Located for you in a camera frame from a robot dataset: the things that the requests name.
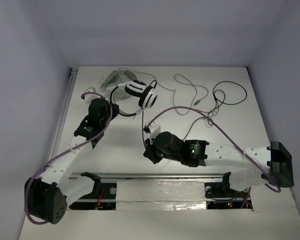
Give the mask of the black white headphones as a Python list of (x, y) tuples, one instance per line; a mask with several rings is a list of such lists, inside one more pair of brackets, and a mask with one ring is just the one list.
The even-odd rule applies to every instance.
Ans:
[(123, 117), (135, 117), (146, 109), (150, 109), (158, 98), (157, 80), (153, 80), (150, 85), (145, 84), (139, 80), (130, 80), (127, 83), (120, 83), (110, 93), (109, 100), (112, 104), (115, 103), (115, 92), (118, 88), (123, 88), (126, 93), (133, 97), (139, 98), (139, 109), (135, 113), (125, 113), (119, 109), (118, 114)]

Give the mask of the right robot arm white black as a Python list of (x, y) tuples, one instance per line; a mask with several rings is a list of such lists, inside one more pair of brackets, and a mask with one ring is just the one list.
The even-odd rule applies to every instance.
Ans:
[(220, 189), (228, 197), (259, 185), (279, 188), (294, 186), (292, 155), (277, 141), (272, 141), (266, 147), (238, 149), (236, 146), (217, 145), (205, 140), (181, 140), (165, 131), (145, 140), (143, 155), (153, 164), (168, 159), (191, 168), (241, 168), (241, 171), (227, 170), (223, 174)]

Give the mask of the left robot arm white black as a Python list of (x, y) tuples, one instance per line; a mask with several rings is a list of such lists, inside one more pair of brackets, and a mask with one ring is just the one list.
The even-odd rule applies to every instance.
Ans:
[(119, 106), (104, 98), (93, 99), (88, 114), (74, 131), (66, 150), (56, 155), (24, 185), (24, 211), (35, 225), (57, 224), (74, 202), (86, 195), (101, 193), (100, 176), (83, 172), (71, 180), (75, 168), (91, 153), (104, 136)]

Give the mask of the grey white headphones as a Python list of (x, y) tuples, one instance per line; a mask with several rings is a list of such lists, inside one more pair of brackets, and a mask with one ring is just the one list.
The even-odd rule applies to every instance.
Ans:
[[(129, 70), (113, 70), (109, 74), (105, 75), (101, 81), (99, 89), (102, 93), (107, 94), (110, 99), (111, 92), (119, 85), (125, 84), (129, 81), (137, 80), (137, 76)], [(130, 97), (125, 91), (125, 87), (118, 87), (118, 89), (112, 94), (115, 100), (127, 99)]]

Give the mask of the white foam block with tape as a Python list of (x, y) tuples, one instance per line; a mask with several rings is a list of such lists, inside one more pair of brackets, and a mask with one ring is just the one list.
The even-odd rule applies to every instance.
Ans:
[(196, 180), (120, 180), (115, 204), (118, 211), (205, 210), (205, 193), (205, 183)]

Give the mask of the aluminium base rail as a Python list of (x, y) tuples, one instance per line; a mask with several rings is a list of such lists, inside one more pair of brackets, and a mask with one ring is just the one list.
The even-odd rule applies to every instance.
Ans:
[(101, 177), (102, 179), (222, 179), (223, 174), (173, 174), (173, 173), (160, 173), (160, 174), (147, 174), (147, 173), (96, 173), (93, 174)]

